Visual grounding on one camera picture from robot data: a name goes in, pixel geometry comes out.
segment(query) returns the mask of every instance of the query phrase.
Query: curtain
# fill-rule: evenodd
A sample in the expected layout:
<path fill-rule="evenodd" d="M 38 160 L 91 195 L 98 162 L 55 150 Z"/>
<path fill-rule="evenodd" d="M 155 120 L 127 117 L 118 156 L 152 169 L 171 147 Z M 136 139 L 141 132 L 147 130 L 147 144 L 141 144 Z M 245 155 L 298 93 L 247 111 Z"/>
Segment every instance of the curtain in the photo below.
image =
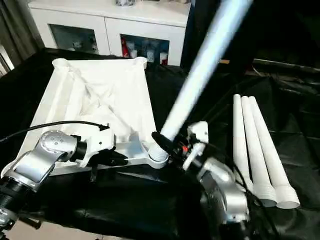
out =
<path fill-rule="evenodd" d="M 39 50 L 17 0 L 0 0 L 0 43 L 15 67 Z"/>

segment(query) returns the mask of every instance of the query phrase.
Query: ribbed pipe end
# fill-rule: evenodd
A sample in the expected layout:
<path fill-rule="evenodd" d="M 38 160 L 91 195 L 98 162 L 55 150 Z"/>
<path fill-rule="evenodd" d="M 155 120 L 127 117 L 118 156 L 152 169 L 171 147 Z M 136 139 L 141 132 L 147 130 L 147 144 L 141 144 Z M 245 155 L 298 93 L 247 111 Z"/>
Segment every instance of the ribbed pipe end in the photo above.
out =
<path fill-rule="evenodd" d="M 280 209 L 295 209 L 300 206 L 300 201 L 295 189 L 290 185 L 275 186 L 277 207 Z"/>
<path fill-rule="evenodd" d="M 148 152 L 150 158 L 155 162 L 163 162 L 168 159 L 168 153 L 163 150 L 157 143 L 153 144 Z"/>
<path fill-rule="evenodd" d="M 253 183 L 253 193 L 261 200 L 266 208 L 277 205 L 276 191 L 271 184 Z"/>

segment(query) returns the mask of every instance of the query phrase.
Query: shelf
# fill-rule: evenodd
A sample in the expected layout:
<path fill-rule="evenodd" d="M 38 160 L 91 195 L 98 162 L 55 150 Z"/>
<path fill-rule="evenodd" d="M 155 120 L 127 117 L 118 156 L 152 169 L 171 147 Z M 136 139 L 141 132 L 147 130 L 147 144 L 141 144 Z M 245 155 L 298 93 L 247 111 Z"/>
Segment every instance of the shelf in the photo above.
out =
<path fill-rule="evenodd" d="M 117 6 L 114 0 L 35 0 L 32 9 L 102 16 L 185 28 L 190 3 L 141 1 L 133 6 Z"/>

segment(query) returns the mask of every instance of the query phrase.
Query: red bottle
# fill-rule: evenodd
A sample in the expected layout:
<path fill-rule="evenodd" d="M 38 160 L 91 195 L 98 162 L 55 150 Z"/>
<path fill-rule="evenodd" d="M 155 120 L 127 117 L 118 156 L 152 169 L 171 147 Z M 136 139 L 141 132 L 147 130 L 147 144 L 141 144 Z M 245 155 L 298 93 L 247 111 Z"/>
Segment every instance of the red bottle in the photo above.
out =
<path fill-rule="evenodd" d="M 122 56 L 124 58 L 130 58 L 130 54 L 129 54 L 129 50 L 128 50 L 128 47 L 127 47 L 127 43 L 126 43 L 126 40 L 121 37 L 121 45 L 122 45 Z"/>

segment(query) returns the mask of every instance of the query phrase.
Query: floor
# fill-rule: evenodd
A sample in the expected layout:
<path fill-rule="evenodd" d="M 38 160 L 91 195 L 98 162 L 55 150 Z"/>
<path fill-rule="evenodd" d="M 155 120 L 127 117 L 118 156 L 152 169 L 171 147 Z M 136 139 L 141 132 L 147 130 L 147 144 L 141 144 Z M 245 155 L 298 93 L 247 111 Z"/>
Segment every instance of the floor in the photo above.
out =
<path fill-rule="evenodd" d="M 121 240 L 114 236 L 103 236 L 48 222 L 44 222 L 40 229 L 35 230 L 18 221 L 5 235 L 9 240 Z"/>

